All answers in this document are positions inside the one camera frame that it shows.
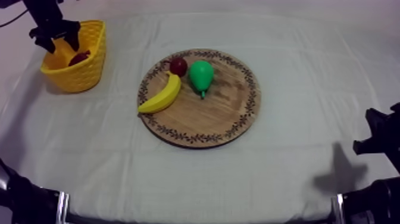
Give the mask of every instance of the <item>decorative border pattern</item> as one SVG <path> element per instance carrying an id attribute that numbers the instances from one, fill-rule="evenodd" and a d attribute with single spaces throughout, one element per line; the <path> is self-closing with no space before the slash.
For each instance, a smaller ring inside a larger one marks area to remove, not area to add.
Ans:
<path id="1" fill-rule="evenodd" d="M 222 140 L 225 139 L 231 139 L 236 136 L 237 131 L 240 130 L 241 127 L 246 125 L 248 118 L 251 117 L 253 114 L 255 114 L 254 107 L 255 105 L 255 98 L 257 97 L 256 93 L 256 83 L 254 82 L 253 79 L 253 74 L 252 72 L 247 69 L 243 64 L 240 62 L 234 60 L 230 56 L 226 56 L 221 54 L 219 51 L 214 51 L 214 50 L 188 50 L 188 51 L 182 51 L 178 52 L 176 54 L 173 54 L 168 57 L 168 59 L 163 60 L 160 62 L 159 65 L 155 66 L 153 70 L 151 70 L 144 78 L 142 83 L 140 84 L 139 87 L 139 92 L 137 95 L 139 105 L 143 104 L 148 100 L 147 94 L 148 94 L 148 85 L 150 81 L 157 75 L 157 73 L 163 71 L 168 65 L 168 63 L 177 57 L 188 57 L 191 55 L 197 56 L 197 57 L 203 57 L 203 58 L 209 58 L 209 59 L 218 59 L 220 61 L 225 62 L 228 65 L 233 66 L 234 68 L 240 70 L 242 74 L 245 76 L 246 83 L 248 85 L 248 88 L 250 89 L 249 92 L 249 98 L 247 99 L 246 102 L 246 112 L 245 114 L 240 115 L 240 118 L 238 121 L 234 122 L 231 126 L 230 129 L 225 131 L 224 135 L 221 134 L 196 134 L 196 135 L 188 135 L 187 133 L 180 133 L 178 130 L 175 130 L 173 128 L 168 128 L 165 125 L 159 124 L 156 120 L 156 118 L 153 116 L 153 114 L 142 114 L 144 118 L 147 119 L 147 124 L 156 127 L 156 131 L 159 133 L 162 133 L 163 135 L 169 136 L 174 139 L 179 139 L 181 141 L 186 141 L 187 143 L 193 144 L 195 142 L 215 142 L 218 143 Z"/>

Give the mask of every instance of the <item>cable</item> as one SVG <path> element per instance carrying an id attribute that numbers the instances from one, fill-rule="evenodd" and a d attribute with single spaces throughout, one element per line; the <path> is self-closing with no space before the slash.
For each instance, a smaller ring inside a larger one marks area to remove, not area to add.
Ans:
<path id="1" fill-rule="evenodd" d="M 23 11 L 21 14 L 19 14 L 16 18 L 14 18 L 14 19 L 12 19 L 12 20 L 6 22 L 6 23 L 0 24 L 0 28 L 5 27 L 5 26 L 9 25 L 10 23 L 12 23 L 12 22 L 18 20 L 21 16 L 23 16 L 23 15 L 24 15 L 25 13 L 27 13 L 27 12 L 28 12 L 28 10 L 25 10 L 25 11 Z"/>

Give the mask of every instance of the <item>toy fruit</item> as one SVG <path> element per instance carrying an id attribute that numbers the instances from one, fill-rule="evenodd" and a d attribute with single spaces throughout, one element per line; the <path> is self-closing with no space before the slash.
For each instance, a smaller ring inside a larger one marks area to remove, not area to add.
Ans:
<path id="1" fill-rule="evenodd" d="M 194 62 L 190 67 L 189 77 L 197 91 L 201 93 L 201 98 L 204 99 L 205 91 L 210 87 L 214 77 L 211 64 L 206 61 Z"/>
<path id="2" fill-rule="evenodd" d="M 165 88 L 156 96 L 144 102 L 137 109 L 140 113 L 156 113 L 171 105 L 180 90 L 180 78 L 176 74 L 168 72 L 170 77 Z"/>
<path id="3" fill-rule="evenodd" d="M 177 74 L 179 77 L 182 77 L 186 74 L 186 70 L 188 69 L 188 64 L 183 58 L 174 58 L 170 63 L 170 71 L 173 74 Z"/>
<path id="4" fill-rule="evenodd" d="M 90 51 L 87 50 L 86 52 L 83 53 L 79 53 L 77 55 L 75 55 L 75 57 L 73 57 L 70 61 L 70 63 L 68 64 L 68 66 L 73 66 L 74 64 L 77 64 L 87 58 L 89 58 L 90 55 Z"/>

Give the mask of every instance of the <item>pear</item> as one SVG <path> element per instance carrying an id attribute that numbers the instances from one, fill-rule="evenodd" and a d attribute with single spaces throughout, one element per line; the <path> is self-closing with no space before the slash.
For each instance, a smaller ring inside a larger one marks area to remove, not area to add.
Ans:
<path id="1" fill-rule="evenodd" d="M 195 61 L 190 67 L 189 78 L 196 90 L 201 94 L 201 98 L 204 99 L 205 91 L 213 81 L 214 69 L 206 61 Z"/>

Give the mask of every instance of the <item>round wooden board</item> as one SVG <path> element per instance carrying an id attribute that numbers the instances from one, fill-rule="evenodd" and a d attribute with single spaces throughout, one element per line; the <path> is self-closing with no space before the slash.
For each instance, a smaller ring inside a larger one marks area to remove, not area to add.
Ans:
<path id="1" fill-rule="evenodd" d="M 201 99 L 186 73 L 171 106 L 155 114 L 139 115 L 147 128 L 166 142 L 185 148 L 216 147 L 243 134 L 260 109 L 260 87 L 243 62 L 220 51 L 190 49 L 162 59 L 143 78 L 137 104 L 143 104 L 165 87 L 169 61 L 176 57 L 183 57 L 189 68 L 197 60 L 211 63 L 214 80 Z"/>

